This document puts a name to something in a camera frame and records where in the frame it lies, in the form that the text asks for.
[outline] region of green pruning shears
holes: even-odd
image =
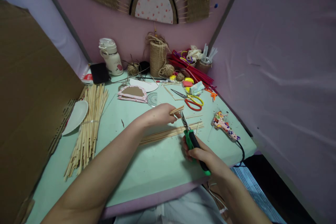
[[[194,148],[200,148],[201,149],[201,147],[200,147],[200,145],[199,145],[199,143],[198,143],[198,141],[195,137],[194,131],[188,126],[188,123],[186,121],[186,118],[183,115],[183,112],[181,111],[180,114],[181,114],[181,117],[182,117],[181,119],[182,119],[183,125],[185,127],[184,134],[185,134],[185,139],[187,141],[187,145],[188,145],[189,150],[194,149]],[[199,163],[200,163],[205,175],[210,176],[211,172],[210,172],[209,168],[207,167],[207,165],[201,160],[199,161]]]

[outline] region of lavender fabric wall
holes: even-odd
[[[26,8],[50,38],[78,77],[82,77],[88,61],[56,9],[52,0],[6,0]]]
[[[335,39],[336,0],[235,0],[210,72],[261,149],[332,223]]]
[[[123,60],[142,59],[147,33],[154,31],[154,22],[131,17],[114,11],[93,0],[58,0],[71,21],[88,55],[93,62],[103,62],[98,43],[102,37],[115,40]],[[156,22],[157,32],[162,34],[171,50],[187,49],[191,44],[203,48],[209,43],[229,0],[210,0],[211,17],[192,24],[170,25]]]

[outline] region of white thermos bottle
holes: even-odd
[[[106,66],[112,72],[112,75],[121,75],[124,70],[114,40],[110,38],[101,38],[99,40],[99,49],[100,55],[104,58]]]

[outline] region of twine ball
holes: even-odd
[[[159,70],[159,76],[167,78],[167,77],[173,75],[174,71],[175,71],[175,69],[172,65],[166,64]]]
[[[178,73],[176,76],[177,81],[183,81],[184,80],[184,74],[183,73]]]
[[[127,73],[130,76],[137,75],[139,73],[139,64],[138,63],[129,63],[127,65]]]

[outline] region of light green table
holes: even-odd
[[[125,77],[126,73],[121,76],[112,77],[111,81],[114,82]],[[118,92],[119,85],[120,83],[105,86],[108,89],[109,96],[100,120],[96,153],[100,152],[124,129],[121,120],[126,127],[136,117],[151,109],[151,107],[145,103],[118,100],[116,93]],[[182,86],[172,85],[167,86],[167,88],[173,88],[184,93]],[[200,112],[195,112],[188,108],[183,100],[175,101],[161,85],[154,92],[158,93],[158,101],[160,103],[170,103],[175,107],[185,105],[184,114],[186,117],[201,113],[201,117],[187,119],[187,122],[192,124],[203,121],[205,127],[198,130],[197,136],[227,165],[231,166],[240,162],[242,159],[242,151],[236,143],[229,140],[222,130],[216,130],[211,126],[211,121],[215,113],[219,110],[224,114],[228,112],[228,122],[231,128],[241,137],[240,143],[245,150],[245,158],[252,156],[256,151],[257,147],[252,139],[219,97],[213,102],[210,93],[203,92],[200,96],[204,101],[203,109]],[[174,96],[176,99],[180,98],[176,94],[174,94]],[[183,124],[181,120],[178,120],[174,125],[153,128],[147,134],[149,135],[171,127],[180,126],[183,126]],[[78,130],[61,138],[37,186],[33,198],[35,205],[27,223],[40,223],[75,179],[76,172],[73,173],[73,177],[68,179],[67,182],[64,182],[63,175],[77,136]],[[180,134],[172,138],[139,147],[122,181],[107,202],[106,207],[162,192],[204,177],[204,173],[198,164],[190,163],[185,160],[180,144],[182,137],[183,134]]]

